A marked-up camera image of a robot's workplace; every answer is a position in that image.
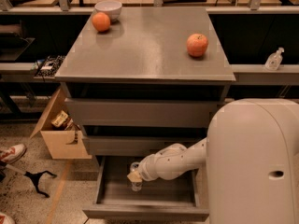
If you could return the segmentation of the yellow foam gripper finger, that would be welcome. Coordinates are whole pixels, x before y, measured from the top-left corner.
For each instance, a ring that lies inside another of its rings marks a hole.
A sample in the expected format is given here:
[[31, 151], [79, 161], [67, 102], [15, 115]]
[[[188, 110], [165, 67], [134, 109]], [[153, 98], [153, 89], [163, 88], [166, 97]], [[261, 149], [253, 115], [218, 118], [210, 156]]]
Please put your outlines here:
[[127, 175], [127, 178], [133, 183], [138, 183], [143, 181], [138, 171], [131, 172], [130, 174]]

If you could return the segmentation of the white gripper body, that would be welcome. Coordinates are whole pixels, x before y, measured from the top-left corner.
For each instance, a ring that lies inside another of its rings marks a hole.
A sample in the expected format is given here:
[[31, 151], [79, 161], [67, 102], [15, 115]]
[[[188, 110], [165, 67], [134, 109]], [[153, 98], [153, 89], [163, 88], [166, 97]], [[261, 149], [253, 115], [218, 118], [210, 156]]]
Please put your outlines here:
[[158, 178], [156, 167], [156, 158], [154, 154], [145, 157], [138, 166], [138, 172], [145, 181], [153, 181]]

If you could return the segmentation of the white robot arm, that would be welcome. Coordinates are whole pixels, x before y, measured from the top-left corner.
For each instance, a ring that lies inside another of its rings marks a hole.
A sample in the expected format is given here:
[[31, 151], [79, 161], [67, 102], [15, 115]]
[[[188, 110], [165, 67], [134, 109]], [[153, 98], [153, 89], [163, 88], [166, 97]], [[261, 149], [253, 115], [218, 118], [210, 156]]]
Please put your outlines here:
[[175, 179], [206, 164], [209, 224], [298, 224], [293, 158], [299, 152], [299, 104], [241, 99], [223, 106], [207, 136], [175, 143], [131, 165], [141, 184]]

